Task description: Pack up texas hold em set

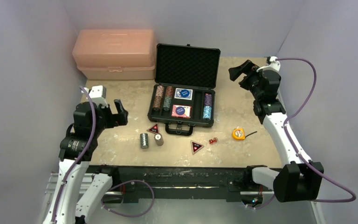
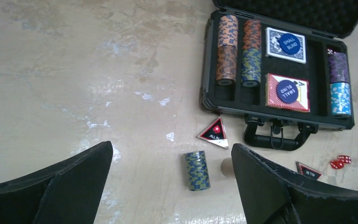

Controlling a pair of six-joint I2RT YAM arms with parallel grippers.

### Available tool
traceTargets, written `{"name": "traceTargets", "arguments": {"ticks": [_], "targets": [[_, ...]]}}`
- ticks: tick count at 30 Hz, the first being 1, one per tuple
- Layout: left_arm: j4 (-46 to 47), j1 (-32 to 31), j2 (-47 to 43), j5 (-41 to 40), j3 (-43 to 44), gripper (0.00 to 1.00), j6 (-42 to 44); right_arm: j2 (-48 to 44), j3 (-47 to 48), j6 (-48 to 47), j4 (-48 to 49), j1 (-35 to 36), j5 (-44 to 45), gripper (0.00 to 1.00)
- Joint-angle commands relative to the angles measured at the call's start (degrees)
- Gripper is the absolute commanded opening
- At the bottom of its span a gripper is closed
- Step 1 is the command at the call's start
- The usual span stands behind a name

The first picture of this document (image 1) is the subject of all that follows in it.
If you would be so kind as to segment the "grey poker chip stack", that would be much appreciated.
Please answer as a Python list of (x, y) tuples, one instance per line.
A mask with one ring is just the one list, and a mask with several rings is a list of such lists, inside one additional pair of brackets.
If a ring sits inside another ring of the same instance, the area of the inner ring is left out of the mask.
[(140, 147), (142, 149), (149, 148), (149, 138), (147, 133), (141, 133), (140, 134)]

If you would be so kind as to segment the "brown poker chip stack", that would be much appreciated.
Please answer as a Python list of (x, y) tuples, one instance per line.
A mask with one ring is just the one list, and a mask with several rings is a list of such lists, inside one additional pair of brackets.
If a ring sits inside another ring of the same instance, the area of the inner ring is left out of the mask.
[(157, 146), (162, 146), (164, 144), (164, 139), (160, 133), (155, 134), (154, 140)]

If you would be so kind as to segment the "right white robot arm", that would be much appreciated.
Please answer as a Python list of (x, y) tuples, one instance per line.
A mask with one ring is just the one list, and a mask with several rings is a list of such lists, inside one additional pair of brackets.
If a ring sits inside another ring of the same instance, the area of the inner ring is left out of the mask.
[(323, 173), (324, 168), (320, 162), (312, 161), (295, 137), (289, 136), (293, 131), (277, 98), (281, 82), (279, 69), (279, 61), (259, 67), (247, 60), (228, 70), (232, 81), (244, 75), (239, 85), (254, 97), (254, 113), (272, 138), (282, 163), (279, 171), (264, 165), (248, 166), (242, 182), (249, 190), (260, 185), (273, 190), (280, 202), (314, 200), (322, 182), (319, 173)]

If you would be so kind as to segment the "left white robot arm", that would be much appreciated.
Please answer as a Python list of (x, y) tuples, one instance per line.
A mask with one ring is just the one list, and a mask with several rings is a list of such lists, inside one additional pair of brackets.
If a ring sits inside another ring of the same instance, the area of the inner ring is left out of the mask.
[(115, 114), (103, 97), (76, 106), (74, 122), (60, 143), (58, 180), (43, 223), (85, 224), (105, 191), (119, 188), (120, 178), (115, 175), (118, 170), (108, 166), (108, 172), (99, 171), (93, 185), (83, 195), (80, 192), (100, 134), (105, 129), (128, 123), (128, 112), (121, 100), (114, 100), (114, 105)]

